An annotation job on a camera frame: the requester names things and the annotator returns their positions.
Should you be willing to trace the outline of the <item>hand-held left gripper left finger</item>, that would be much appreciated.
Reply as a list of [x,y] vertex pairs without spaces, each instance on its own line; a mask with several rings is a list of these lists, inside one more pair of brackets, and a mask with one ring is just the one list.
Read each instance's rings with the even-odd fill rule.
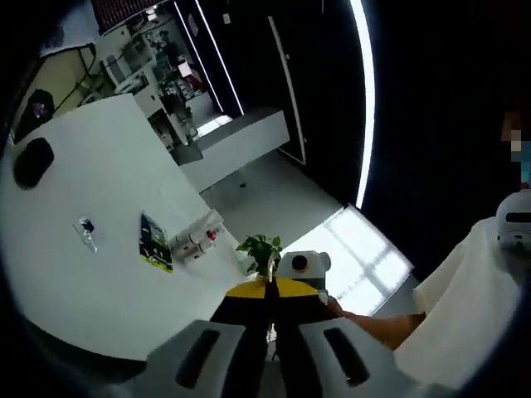
[[227,291],[208,320],[195,320],[149,353],[145,369],[107,387],[108,397],[256,397],[267,353],[266,283]]

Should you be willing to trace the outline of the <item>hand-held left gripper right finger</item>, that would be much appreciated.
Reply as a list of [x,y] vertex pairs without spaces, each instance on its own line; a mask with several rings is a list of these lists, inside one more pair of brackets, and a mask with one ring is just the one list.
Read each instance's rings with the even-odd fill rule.
[[276,279],[276,351],[289,397],[449,397],[444,386],[400,371],[392,351],[346,317],[332,314],[312,287]]

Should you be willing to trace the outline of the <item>person's right hand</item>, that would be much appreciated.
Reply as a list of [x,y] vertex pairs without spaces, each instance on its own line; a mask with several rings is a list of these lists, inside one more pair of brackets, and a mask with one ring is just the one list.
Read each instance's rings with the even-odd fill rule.
[[335,318],[346,318],[353,323],[358,322],[358,315],[343,310],[337,299],[332,296],[328,297],[327,308]]

